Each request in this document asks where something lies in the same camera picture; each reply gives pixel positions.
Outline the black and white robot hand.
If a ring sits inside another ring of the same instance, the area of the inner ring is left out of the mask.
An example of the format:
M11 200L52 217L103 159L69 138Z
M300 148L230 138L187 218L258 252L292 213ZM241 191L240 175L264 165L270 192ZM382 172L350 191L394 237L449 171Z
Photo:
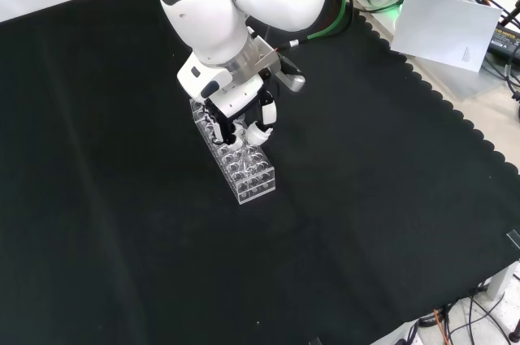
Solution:
M277 110L273 96L267 91L271 75L271 69L266 67L238 84L227 69L208 67L195 54L190 54L177 79L184 91L206 108L216 142L237 149L242 140L259 146L273 131ZM260 107L260 118L242 132L235 121L252 106Z

